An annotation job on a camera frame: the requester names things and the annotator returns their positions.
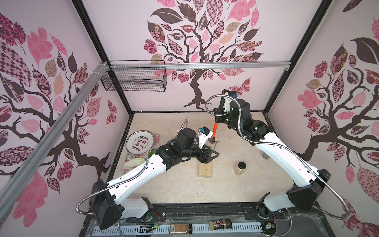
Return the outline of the wooden block with nails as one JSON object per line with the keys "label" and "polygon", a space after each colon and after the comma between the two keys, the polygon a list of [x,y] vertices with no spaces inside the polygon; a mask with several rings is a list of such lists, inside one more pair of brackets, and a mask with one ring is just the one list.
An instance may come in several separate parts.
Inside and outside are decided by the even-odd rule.
{"label": "wooden block with nails", "polygon": [[198,177],[202,178],[212,178],[212,163],[204,164],[199,163],[198,166]]}

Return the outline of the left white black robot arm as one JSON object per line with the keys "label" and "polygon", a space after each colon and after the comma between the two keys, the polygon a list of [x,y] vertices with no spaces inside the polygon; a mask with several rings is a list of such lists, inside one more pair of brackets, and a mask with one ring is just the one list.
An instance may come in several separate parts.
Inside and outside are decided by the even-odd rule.
{"label": "left white black robot arm", "polygon": [[205,143],[213,132],[202,127],[199,132],[190,128],[180,130],[176,138],[160,146],[147,162],[133,171],[107,183],[97,181],[92,186],[89,206],[101,230],[114,225],[122,218],[138,218],[148,221],[153,205],[147,197],[128,199],[129,195],[150,179],[180,164],[184,158],[195,158],[208,164],[219,156]]}

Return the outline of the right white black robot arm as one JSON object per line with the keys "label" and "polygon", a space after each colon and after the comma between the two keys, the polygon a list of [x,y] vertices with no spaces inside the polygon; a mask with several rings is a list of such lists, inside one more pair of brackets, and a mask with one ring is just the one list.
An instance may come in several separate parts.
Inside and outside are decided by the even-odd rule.
{"label": "right white black robot arm", "polygon": [[330,188],[327,183],[330,173],[308,164],[288,148],[264,122],[253,120],[248,105],[242,99],[222,95],[220,106],[211,111],[211,114],[217,123],[226,124],[243,140],[272,158],[293,180],[293,185],[288,189],[265,194],[257,209],[266,214],[292,207],[304,211],[315,208],[324,188]]}

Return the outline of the glass jar black lid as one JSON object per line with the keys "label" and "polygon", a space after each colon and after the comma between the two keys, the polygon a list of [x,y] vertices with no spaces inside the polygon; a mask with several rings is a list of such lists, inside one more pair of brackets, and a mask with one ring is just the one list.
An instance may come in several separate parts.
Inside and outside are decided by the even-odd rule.
{"label": "glass jar black lid", "polygon": [[234,168],[234,173],[239,176],[246,170],[246,163],[245,162],[239,162],[236,167]]}

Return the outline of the white round plate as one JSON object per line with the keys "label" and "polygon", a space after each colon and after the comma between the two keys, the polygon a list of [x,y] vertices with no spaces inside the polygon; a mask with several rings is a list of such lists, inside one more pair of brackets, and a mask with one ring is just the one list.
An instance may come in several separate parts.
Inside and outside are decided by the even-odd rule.
{"label": "white round plate", "polygon": [[155,138],[151,132],[140,130],[127,138],[125,148],[130,154],[141,155],[153,147],[154,141]]}

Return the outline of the floral cloth mat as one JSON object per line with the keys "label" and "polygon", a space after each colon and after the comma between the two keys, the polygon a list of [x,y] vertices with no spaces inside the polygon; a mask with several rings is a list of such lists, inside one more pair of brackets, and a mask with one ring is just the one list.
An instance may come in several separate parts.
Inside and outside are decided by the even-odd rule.
{"label": "floral cloth mat", "polygon": [[151,133],[146,130],[133,133],[125,143],[126,153],[122,173],[127,174],[145,163],[158,149],[159,140],[158,133]]}

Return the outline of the rear aluminium rail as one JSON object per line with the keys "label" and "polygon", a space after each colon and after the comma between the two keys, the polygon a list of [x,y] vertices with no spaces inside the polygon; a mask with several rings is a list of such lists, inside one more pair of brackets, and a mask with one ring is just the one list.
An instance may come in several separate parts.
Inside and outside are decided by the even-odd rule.
{"label": "rear aluminium rail", "polygon": [[128,63],[112,64],[111,69],[128,68],[152,68],[167,70],[186,70],[186,69],[228,69],[228,68],[289,68],[290,61],[256,61],[256,62],[217,62],[217,63]]}

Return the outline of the aluminium rail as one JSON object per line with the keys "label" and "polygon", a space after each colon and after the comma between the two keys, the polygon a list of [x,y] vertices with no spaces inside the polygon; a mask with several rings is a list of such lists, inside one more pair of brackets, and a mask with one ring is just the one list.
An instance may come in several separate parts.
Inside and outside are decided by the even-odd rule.
{"label": "aluminium rail", "polygon": [[69,122],[73,119],[79,107],[107,70],[107,62],[100,63],[96,69],[93,70],[79,92],[72,101],[69,102],[64,112],[57,118],[47,135],[36,145],[31,155],[23,162],[10,181],[2,189],[1,220],[8,214],[8,211],[16,202],[28,182],[33,178],[33,175],[68,126]]}
{"label": "aluminium rail", "polygon": [[186,69],[228,69],[228,68],[289,68],[290,61],[256,61],[256,62],[217,62],[217,63],[128,63],[112,64],[111,69],[128,68],[152,68],[167,70],[186,70]]}

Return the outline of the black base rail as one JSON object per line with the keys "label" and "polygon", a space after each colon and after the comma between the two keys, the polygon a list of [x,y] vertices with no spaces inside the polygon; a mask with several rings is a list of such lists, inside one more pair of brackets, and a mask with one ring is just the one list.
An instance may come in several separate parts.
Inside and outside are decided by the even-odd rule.
{"label": "black base rail", "polygon": [[[154,204],[151,219],[143,222],[137,218],[120,219],[112,226],[152,225],[155,228],[169,224],[209,224],[210,221],[229,218],[234,223],[257,222],[262,225],[261,233],[200,234],[197,236],[161,237],[333,237],[325,215],[315,209],[301,211],[298,208],[279,210],[268,219],[258,216],[254,202],[225,203],[175,203]],[[92,237],[94,227],[99,227],[94,218],[86,218],[80,231],[81,237]]]}

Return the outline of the left aluminium rail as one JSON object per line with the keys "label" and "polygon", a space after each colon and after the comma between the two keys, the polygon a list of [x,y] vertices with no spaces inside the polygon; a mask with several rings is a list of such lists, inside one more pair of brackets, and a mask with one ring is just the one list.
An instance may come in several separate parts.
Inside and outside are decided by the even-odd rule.
{"label": "left aluminium rail", "polygon": [[107,70],[107,62],[100,63],[96,69],[93,70],[79,92],[72,101],[69,102],[64,112],[57,118],[47,135],[36,145],[31,155],[23,162],[10,181],[2,189],[1,220],[8,214],[8,211],[16,202],[28,182],[33,178],[33,175],[68,126],[69,122],[73,119],[79,107]]}

